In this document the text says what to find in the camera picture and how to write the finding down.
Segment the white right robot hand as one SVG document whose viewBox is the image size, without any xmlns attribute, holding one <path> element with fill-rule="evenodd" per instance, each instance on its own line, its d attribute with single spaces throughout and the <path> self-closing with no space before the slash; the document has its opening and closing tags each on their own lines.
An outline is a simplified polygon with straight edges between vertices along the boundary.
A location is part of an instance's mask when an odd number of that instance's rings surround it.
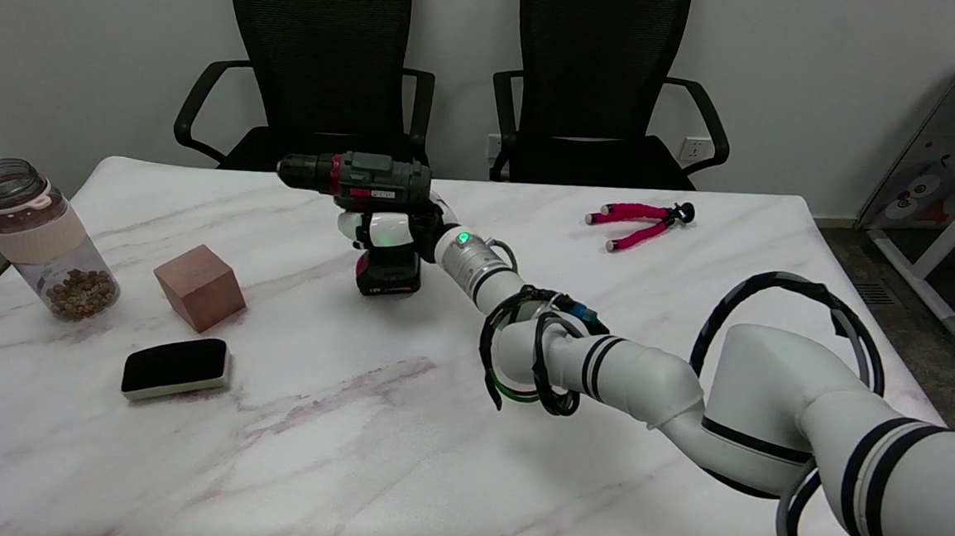
<svg viewBox="0 0 955 536">
<path fill-rule="evenodd" d="M 337 229 L 354 249 L 387 251 L 410 248 L 423 261 L 433 263 L 435 247 L 447 230 L 458 225 L 457 214 L 434 191 L 415 213 L 343 211 Z"/>
</svg>

